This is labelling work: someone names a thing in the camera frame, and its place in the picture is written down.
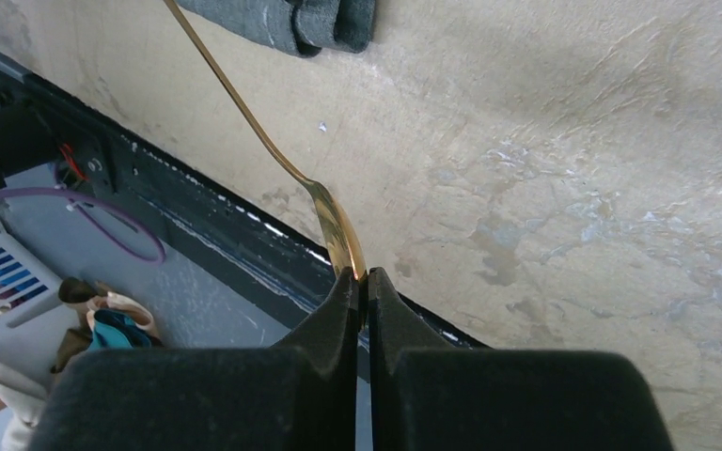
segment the teal cloth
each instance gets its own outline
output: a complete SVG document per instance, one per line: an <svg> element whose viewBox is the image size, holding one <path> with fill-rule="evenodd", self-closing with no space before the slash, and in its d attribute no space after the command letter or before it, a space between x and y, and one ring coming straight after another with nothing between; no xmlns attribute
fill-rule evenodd
<svg viewBox="0 0 722 451"><path fill-rule="evenodd" d="M118 310L102 308L95 312L92 344L87 350L151 348L150 336L131 317Z"/></svg>

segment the cable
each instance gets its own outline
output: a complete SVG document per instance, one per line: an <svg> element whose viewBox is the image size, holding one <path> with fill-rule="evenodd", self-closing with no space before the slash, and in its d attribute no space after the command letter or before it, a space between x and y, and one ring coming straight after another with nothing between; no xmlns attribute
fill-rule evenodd
<svg viewBox="0 0 722 451"><path fill-rule="evenodd" d="M119 209L118 207L112 206L107 204L106 202L103 202L95 197L76 193L75 191L69 191L69 190L62 190L62 189L55 189L55 188L16 188L16 189L8 189L8 190L1 190L0 191L0 200L9 199L13 197L30 197L35 195L46 195L51 197L62 197L65 199L68 199L70 202L83 202L87 203L89 205L92 205L94 207L98 207L101 210L108 211L115 217L122 219L126 223L132 225L139 231L139 233L147 236L151 242L153 243L153 246L156 248L156 257L149 258L145 256L141 256L137 254L134 250L130 249L128 246L123 244L120 240L115 238L111 233L109 233L108 230L106 230L98 221L96 221L88 212L86 212L80 205L73 204L73 207L78 210L82 215L84 215L85 219L89 223L91 223L95 228L101 231L101 233L111 242L113 242L117 247L125 251L127 254L129 254L132 257L135 257L137 259L140 259L142 261L145 261L147 263L155 264L155 265L161 265L165 262L166 258L166 252L165 247L162 245L162 242L156 238L155 235L153 235L153 232L148 230L147 227L142 225L139 221L134 219L128 212Z"/></svg>

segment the black cloth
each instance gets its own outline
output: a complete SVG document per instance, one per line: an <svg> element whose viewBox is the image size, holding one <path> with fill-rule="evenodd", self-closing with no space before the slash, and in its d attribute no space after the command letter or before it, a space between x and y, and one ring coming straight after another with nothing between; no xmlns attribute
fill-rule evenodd
<svg viewBox="0 0 722 451"><path fill-rule="evenodd" d="M182 8L253 42L309 57L322 48L363 52L375 0L178 0Z"/></svg>

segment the red wire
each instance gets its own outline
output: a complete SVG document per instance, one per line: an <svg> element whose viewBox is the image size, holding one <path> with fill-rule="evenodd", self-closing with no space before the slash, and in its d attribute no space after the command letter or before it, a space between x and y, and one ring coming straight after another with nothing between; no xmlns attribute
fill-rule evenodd
<svg viewBox="0 0 722 451"><path fill-rule="evenodd" d="M89 180L89 178L85 175L85 173L81 170L79 165L76 164L76 161L73 159L73 149L71 148L71 145L69 145L68 143L60 144L59 151L62 152L62 156L65 157L65 162L68 163L68 166L76 174L76 176L79 177L79 179Z"/></svg>

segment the gray floor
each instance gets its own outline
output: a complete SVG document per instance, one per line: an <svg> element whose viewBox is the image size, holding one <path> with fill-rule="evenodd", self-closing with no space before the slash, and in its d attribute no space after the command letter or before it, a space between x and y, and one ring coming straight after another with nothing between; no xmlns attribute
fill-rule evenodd
<svg viewBox="0 0 722 451"><path fill-rule="evenodd" d="M53 186L39 167L8 180L10 188ZM61 277L101 280L144 304L164 342L182 348L266 347L289 329L173 249L159 267L140 262L99 234L57 198L16 199L2 216L13 235ZM136 250L153 250L111 216L94 214ZM369 384L358 380L356 448L371 449ZM0 417L0 430L3 428Z"/></svg>

